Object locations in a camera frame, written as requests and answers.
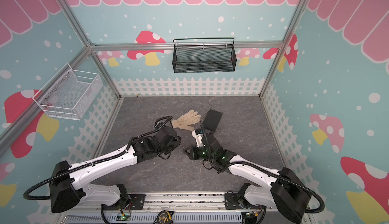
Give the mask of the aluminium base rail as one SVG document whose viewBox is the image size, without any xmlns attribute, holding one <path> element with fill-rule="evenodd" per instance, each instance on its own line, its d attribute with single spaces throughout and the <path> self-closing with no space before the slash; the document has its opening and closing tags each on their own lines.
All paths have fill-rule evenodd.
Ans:
<svg viewBox="0 0 389 224">
<path fill-rule="evenodd" d="M 249 188 L 252 200 L 232 192 L 150 192 L 127 193 L 117 186 L 89 185 L 74 194 L 51 194 L 51 211 L 63 213 L 72 208 L 99 208 L 105 205 L 106 210 L 130 210 L 132 212 L 167 211 L 227 211 L 259 209 L 266 206 L 278 210 L 271 194 L 261 188 Z"/>
</svg>

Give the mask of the beige knit work glove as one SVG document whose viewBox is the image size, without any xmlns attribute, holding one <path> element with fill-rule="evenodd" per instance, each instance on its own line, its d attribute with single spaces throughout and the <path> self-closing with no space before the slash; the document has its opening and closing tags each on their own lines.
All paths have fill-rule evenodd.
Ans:
<svg viewBox="0 0 389 224">
<path fill-rule="evenodd" d="M 193 109 L 187 112 L 186 114 L 180 116 L 176 120 L 172 120 L 171 124 L 173 128 L 179 128 L 187 131 L 194 131 L 194 127 L 192 125 L 197 124 L 201 120 L 201 115 L 194 111 Z"/>
</svg>

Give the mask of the white mesh wall basket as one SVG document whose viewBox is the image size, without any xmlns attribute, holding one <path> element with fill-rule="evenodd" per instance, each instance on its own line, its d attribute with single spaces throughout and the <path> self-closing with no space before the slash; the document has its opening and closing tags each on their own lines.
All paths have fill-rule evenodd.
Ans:
<svg viewBox="0 0 389 224">
<path fill-rule="evenodd" d="M 74 70 L 66 64 L 32 99 L 49 117 L 79 121 L 102 86 L 99 74 Z"/>
</svg>

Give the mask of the flat black box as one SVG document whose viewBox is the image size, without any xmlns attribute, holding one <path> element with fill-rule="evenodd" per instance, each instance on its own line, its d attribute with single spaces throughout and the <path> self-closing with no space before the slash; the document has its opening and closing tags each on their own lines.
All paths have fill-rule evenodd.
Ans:
<svg viewBox="0 0 389 224">
<path fill-rule="evenodd" d="M 213 109 L 210 109 L 204 120 L 203 120 L 203 127 L 206 129 L 206 130 L 209 130 L 211 132 L 215 132 L 219 126 L 219 123 L 222 119 L 222 116 L 223 116 L 223 113 L 219 112 L 219 111 L 216 111 L 216 110 L 213 110 Z"/>
</svg>

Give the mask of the yellow black tape measure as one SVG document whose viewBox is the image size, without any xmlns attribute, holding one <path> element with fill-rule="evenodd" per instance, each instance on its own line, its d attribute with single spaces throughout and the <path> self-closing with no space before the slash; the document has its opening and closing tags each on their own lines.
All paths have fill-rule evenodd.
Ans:
<svg viewBox="0 0 389 224">
<path fill-rule="evenodd" d="M 173 224 L 174 211 L 163 210 L 158 213 L 154 224 Z"/>
</svg>

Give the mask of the green circuit board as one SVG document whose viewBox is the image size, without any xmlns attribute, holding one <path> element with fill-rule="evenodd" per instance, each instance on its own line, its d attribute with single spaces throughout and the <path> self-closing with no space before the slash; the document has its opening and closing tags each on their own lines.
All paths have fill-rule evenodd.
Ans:
<svg viewBox="0 0 389 224">
<path fill-rule="evenodd" d="M 128 222 L 131 220 L 131 215 L 130 214 L 118 214 L 116 217 L 117 222 Z"/>
</svg>

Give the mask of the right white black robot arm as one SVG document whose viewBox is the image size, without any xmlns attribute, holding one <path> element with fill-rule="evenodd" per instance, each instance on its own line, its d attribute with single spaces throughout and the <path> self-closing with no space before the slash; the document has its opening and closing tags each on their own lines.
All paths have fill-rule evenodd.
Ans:
<svg viewBox="0 0 389 224">
<path fill-rule="evenodd" d="M 201 130 L 192 134 L 196 144 L 183 150 L 189 159 L 207 161 L 218 173 L 227 172 L 250 181 L 235 194 L 244 209 L 254 206 L 275 208 L 295 224 L 299 224 L 306 213 L 324 211 L 324 200 L 306 187 L 291 169 L 263 167 L 224 149 L 212 134 Z"/>
</svg>

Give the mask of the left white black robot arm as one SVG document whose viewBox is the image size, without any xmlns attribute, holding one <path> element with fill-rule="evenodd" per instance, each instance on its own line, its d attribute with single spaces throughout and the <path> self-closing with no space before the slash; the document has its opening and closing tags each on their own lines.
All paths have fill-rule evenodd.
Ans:
<svg viewBox="0 0 389 224">
<path fill-rule="evenodd" d="M 153 131 L 131 138 L 116 151 L 75 164 L 56 164 L 52 176 L 27 189 L 26 200 L 49 200 L 52 213 L 62 213 L 78 205 L 103 204 L 122 209 L 130 206 L 131 197 L 123 184 L 98 185 L 93 181 L 124 167 L 133 166 L 156 157 L 163 160 L 181 142 L 168 123 L 171 116 L 156 120 Z"/>
</svg>

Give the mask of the black mesh wall basket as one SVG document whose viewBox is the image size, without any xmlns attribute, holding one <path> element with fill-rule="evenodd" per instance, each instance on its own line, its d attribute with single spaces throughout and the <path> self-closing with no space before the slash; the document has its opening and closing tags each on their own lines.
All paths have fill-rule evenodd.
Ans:
<svg viewBox="0 0 389 224">
<path fill-rule="evenodd" d="M 234 38 L 173 40 L 175 73 L 234 72 L 237 64 Z"/>
</svg>

